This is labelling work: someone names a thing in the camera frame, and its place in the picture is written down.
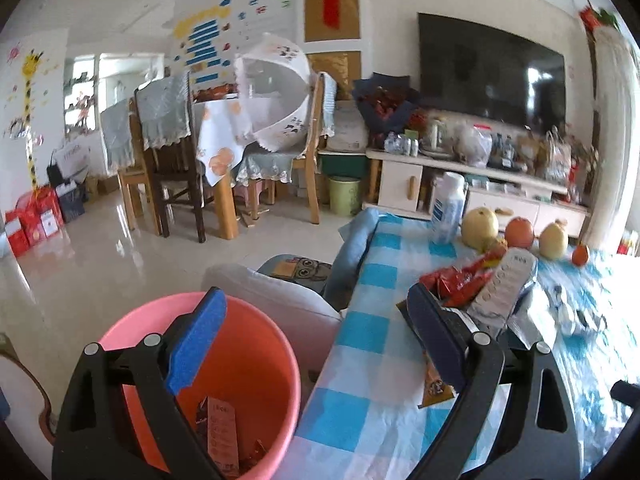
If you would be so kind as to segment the red apple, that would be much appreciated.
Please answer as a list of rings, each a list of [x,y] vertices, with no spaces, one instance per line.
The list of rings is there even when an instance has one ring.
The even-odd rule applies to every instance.
[[[504,239],[509,247],[529,249],[535,240],[533,225],[524,217],[514,217],[506,225]]]

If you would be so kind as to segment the dark wooden chair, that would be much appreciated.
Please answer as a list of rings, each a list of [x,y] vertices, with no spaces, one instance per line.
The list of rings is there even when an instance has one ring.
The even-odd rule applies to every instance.
[[[169,235],[167,209],[179,205],[191,209],[196,237],[205,242],[203,177],[196,159],[190,74],[150,82],[134,94],[134,105],[160,236]]]

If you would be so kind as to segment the wooden dining table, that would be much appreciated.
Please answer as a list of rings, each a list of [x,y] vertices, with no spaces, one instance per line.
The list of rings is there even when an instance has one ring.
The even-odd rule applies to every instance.
[[[238,99],[195,103],[196,159],[204,168],[205,196],[213,200],[219,236],[239,236],[232,192],[232,169],[239,165],[250,143],[250,114]]]

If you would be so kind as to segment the pink plastic bucket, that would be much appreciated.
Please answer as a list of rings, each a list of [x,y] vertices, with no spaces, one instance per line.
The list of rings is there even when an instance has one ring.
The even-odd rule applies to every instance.
[[[105,350],[128,348],[149,333],[162,334],[180,314],[190,313],[205,292],[165,296],[132,310],[102,336]],[[190,388],[178,404],[194,429],[198,404],[211,396],[235,410],[240,460],[259,441],[266,454],[238,479],[272,479],[292,440],[300,407],[295,354],[282,330],[251,304],[227,296],[227,315]],[[122,387],[146,461],[167,471],[134,387]]]

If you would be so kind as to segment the giraffe height chart sticker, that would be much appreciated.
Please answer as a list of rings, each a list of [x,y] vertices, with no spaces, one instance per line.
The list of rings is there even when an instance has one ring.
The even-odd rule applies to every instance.
[[[32,86],[34,78],[38,73],[39,66],[43,58],[42,51],[30,50],[22,63],[22,114],[14,119],[9,126],[9,137],[11,139],[22,139],[24,141],[25,160],[27,167],[30,188],[35,191],[38,188],[37,167],[35,158],[35,148],[39,144],[37,136],[32,128]]]

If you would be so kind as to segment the yellow pear right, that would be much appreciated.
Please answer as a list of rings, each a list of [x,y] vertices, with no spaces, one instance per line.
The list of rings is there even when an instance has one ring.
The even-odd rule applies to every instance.
[[[568,246],[568,236],[562,223],[548,224],[538,236],[538,246],[539,253],[548,260],[563,257]]]

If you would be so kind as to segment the white blue drink bottle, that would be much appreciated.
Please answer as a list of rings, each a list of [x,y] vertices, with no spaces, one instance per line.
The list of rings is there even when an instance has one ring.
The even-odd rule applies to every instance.
[[[445,172],[437,182],[432,209],[432,241],[449,244],[457,234],[465,203],[465,180],[462,174]]]

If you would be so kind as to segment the white tv cabinet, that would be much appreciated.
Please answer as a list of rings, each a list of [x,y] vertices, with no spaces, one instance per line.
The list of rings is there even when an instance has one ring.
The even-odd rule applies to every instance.
[[[540,233],[558,220],[571,238],[580,237],[589,210],[567,203],[567,188],[528,174],[490,168],[474,168],[420,155],[390,154],[369,148],[370,183],[366,207],[378,207],[401,217],[428,220],[434,209],[434,193],[447,172],[460,174],[464,183],[463,209],[487,207],[501,229],[515,217],[527,219]]]

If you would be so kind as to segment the blue cushion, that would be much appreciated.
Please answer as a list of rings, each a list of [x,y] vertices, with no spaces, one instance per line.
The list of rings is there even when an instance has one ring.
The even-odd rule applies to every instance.
[[[323,298],[337,311],[348,307],[350,296],[357,284],[362,260],[378,226],[378,220],[380,212],[375,208],[366,208],[340,229],[343,245],[332,263],[323,292]]]

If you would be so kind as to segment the light wooden chair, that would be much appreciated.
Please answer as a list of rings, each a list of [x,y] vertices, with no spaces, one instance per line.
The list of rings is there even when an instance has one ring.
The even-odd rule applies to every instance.
[[[270,153],[256,143],[250,145],[243,156],[244,166],[236,175],[236,182],[248,187],[248,214],[257,221],[265,208],[259,205],[258,182],[264,181],[268,192],[268,204],[276,201],[276,184],[290,183],[295,170],[305,178],[310,222],[320,223],[320,205],[316,182],[318,170],[317,151],[324,127],[324,104],[335,103],[335,80],[326,72],[317,74],[310,102],[310,112],[305,124],[306,138],[283,152]]]

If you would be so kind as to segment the black orange snack wrapper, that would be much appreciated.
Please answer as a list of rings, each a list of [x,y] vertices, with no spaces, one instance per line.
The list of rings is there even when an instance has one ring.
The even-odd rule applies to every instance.
[[[439,372],[436,370],[431,357],[426,351],[425,344],[420,338],[418,331],[416,330],[416,326],[414,326],[413,322],[411,321],[407,300],[398,302],[398,304],[396,304],[396,308],[404,318],[406,324],[409,327],[409,330],[412,331],[413,336],[416,337],[418,344],[420,344],[422,356],[425,362],[423,394],[421,403],[418,405],[418,408],[427,408],[428,406],[441,404],[442,402],[453,399],[456,395],[456,393],[454,392],[454,388],[452,388],[450,385],[447,385],[446,382],[443,382]]]

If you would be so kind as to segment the white grey plastic mailer bag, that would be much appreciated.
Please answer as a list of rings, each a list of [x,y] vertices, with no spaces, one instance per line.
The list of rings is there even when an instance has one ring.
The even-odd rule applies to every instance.
[[[552,349],[559,335],[593,339],[607,328],[604,315],[572,306],[566,288],[560,284],[542,287],[535,282],[508,319],[509,336],[526,349],[538,342]]]

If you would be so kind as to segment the red snack wrapper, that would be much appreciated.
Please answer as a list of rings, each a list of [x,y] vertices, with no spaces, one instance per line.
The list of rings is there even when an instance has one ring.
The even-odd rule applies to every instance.
[[[498,257],[482,257],[467,266],[448,266],[419,278],[445,308],[466,308],[489,282],[498,266]]]

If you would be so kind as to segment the black flat television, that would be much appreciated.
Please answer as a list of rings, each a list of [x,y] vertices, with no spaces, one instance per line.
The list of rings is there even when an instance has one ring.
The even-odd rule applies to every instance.
[[[420,13],[420,93],[431,108],[544,133],[566,117],[564,56],[498,28]]]

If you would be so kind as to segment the carton in bucket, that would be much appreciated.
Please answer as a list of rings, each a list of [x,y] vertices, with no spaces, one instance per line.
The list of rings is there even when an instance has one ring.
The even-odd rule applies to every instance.
[[[227,479],[240,476],[239,443],[233,406],[206,396],[196,409],[196,434]]]

